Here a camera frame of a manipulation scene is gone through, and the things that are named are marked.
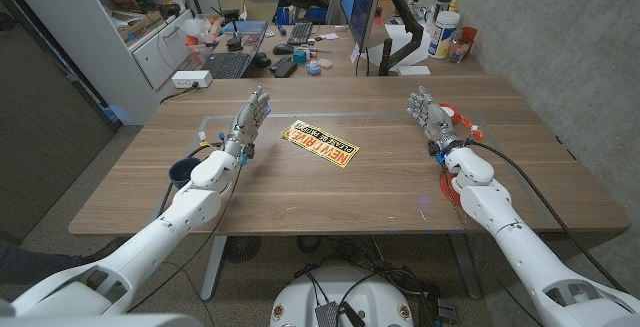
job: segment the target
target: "cup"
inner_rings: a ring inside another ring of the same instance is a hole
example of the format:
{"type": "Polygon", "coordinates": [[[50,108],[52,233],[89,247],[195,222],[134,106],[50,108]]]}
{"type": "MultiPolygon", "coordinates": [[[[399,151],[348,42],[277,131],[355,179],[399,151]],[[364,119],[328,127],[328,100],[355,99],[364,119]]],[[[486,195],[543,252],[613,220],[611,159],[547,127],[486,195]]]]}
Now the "cup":
{"type": "Polygon", "coordinates": [[[169,169],[169,179],[178,189],[184,187],[191,181],[191,171],[200,164],[200,160],[195,157],[185,158],[174,163],[169,169]]]}
{"type": "Polygon", "coordinates": [[[460,63],[469,54],[473,41],[478,30],[473,27],[464,27],[461,31],[456,31],[449,46],[449,61],[460,63]]]}

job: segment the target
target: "concrete wall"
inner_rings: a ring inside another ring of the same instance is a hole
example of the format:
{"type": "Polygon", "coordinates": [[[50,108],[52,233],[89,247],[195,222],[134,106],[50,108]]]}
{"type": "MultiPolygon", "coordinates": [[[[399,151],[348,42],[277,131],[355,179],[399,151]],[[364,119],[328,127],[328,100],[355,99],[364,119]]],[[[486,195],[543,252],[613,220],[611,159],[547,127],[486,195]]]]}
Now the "concrete wall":
{"type": "MultiPolygon", "coordinates": [[[[458,4],[464,26],[479,31],[473,54],[487,73],[506,77],[625,209],[631,228],[592,252],[640,296],[640,0],[458,4]]],[[[567,263],[588,265],[582,257],[567,263]]],[[[495,310],[497,325],[511,325],[504,312],[495,310]]]]}

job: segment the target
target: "table leg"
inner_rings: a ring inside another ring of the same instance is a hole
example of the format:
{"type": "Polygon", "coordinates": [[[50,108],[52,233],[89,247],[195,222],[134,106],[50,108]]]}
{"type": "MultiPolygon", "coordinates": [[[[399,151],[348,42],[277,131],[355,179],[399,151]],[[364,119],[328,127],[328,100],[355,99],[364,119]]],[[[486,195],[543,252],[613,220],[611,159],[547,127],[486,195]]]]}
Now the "table leg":
{"type": "Polygon", "coordinates": [[[473,268],[473,262],[471,261],[471,254],[467,247],[467,241],[465,235],[461,233],[452,233],[449,235],[451,239],[451,245],[453,246],[453,252],[456,254],[456,261],[458,262],[458,268],[462,275],[462,280],[467,289],[467,295],[471,299],[482,298],[482,292],[480,291],[480,285],[478,284],[478,277],[476,271],[473,268]]]}
{"type": "Polygon", "coordinates": [[[226,236],[217,236],[213,238],[211,254],[209,255],[209,264],[207,265],[207,271],[205,272],[204,281],[202,282],[202,289],[200,290],[200,298],[203,301],[210,301],[213,299],[216,281],[222,269],[222,258],[224,257],[224,246],[226,243],[226,236]]]}

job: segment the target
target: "blue object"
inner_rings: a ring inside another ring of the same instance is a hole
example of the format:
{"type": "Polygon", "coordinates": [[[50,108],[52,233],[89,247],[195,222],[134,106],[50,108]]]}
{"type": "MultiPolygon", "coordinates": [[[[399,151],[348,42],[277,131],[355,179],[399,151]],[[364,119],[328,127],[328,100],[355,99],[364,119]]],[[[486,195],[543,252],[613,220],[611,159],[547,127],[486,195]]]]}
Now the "blue object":
{"type": "Polygon", "coordinates": [[[312,21],[324,21],[327,19],[327,9],[322,7],[311,7],[311,9],[304,14],[304,18],[312,21]]]}
{"type": "Polygon", "coordinates": [[[315,63],[314,61],[309,62],[307,64],[307,72],[311,73],[312,75],[319,75],[320,74],[320,66],[318,66],[317,63],[315,63]]]}
{"type": "Polygon", "coordinates": [[[176,162],[169,169],[169,179],[178,189],[184,187],[191,181],[191,171],[200,164],[200,160],[195,157],[185,158],[176,162]]]}
{"type": "Polygon", "coordinates": [[[279,24],[276,24],[276,26],[278,26],[278,31],[280,31],[280,35],[282,36],[287,35],[287,30],[284,27],[280,26],[279,24]]]}
{"type": "Polygon", "coordinates": [[[307,53],[302,50],[297,50],[293,52],[293,62],[303,65],[307,62],[307,53]]]}
{"type": "Polygon", "coordinates": [[[278,12],[276,12],[276,24],[279,25],[289,25],[289,7],[278,7],[278,12]]]}

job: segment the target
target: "small toy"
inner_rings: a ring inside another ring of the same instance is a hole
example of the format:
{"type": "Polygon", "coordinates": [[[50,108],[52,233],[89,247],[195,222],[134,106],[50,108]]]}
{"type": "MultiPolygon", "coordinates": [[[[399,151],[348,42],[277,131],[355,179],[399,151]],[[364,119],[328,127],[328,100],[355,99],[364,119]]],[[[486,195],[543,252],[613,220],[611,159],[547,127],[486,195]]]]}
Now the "small toy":
{"type": "Polygon", "coordinates": [[[313,76],[319,75],[321,70],[322,69],[318,66],[318,62],[316,61],[311,61],[307,64],[307,72],[313,76]]]}
{"type": "Polygon", "coordinates": [[[276,24],[276,26],[278,26],[278,31],[280,31],[280,34],[283,36],[287,35],[287,30],[284,29],[284,27],[280,26],[279,24],[276,24]]]}
{"type": "Polygon", "coordinates": [[[333,62],[329,61],[328,59],[324,59],[321,58],[318,60],[318,66],[322,67],[322,68],[326,68],[329,69],[331,68],[331,66],[333,66],[333,62]]]}
{"type": "Polygon", "coordinates": [[[299,65],[303,65],[307,62],[307,51],[297,50],[293,52],[293,61],[299,65]]]}

